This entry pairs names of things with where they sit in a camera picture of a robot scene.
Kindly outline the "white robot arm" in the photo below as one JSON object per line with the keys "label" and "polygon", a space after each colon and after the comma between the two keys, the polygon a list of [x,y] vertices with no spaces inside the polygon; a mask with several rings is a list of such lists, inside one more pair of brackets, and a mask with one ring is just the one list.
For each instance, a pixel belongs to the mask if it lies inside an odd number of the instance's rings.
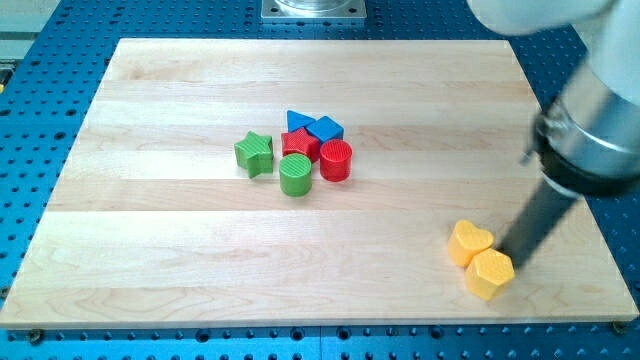
{"label": "white robot arm", "polygon": [[610,197],[639,183],[639,4],[633,0],[474,0],[475,17],[502,35],[596,20],[589,52],[535,116],[522,160],[543,178],[499,249],[523,267],[582,196]]}

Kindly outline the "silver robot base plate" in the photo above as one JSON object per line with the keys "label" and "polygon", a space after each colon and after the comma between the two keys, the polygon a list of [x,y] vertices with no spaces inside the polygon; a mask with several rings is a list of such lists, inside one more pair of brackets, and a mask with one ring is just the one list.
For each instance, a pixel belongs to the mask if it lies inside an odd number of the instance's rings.
{"label": "silver robot base plate", "polygon": [[364,0],[262,0],[261,18],[289,19],[364,19]]}

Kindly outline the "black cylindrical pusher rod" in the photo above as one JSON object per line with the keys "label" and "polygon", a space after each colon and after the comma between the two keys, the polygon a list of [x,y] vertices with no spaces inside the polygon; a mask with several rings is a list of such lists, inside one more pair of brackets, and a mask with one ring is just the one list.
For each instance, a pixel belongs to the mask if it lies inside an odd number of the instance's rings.
{"label": "black cylindrical pusher rod", "polygon": [[511,258],[515,269],[524,267],[577,200],[577,193],[541,180],[501,238],[498,250]]}

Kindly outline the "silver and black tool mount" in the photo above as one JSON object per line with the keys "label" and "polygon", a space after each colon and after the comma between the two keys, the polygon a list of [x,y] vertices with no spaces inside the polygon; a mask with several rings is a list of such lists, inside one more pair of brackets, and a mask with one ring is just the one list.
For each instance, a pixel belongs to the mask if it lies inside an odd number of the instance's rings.
{"label": "silver and black tool mount", "polygon": [[566,197],[639,186],[639,84],[586,60],[535,116],[529,150],[543,184]]}

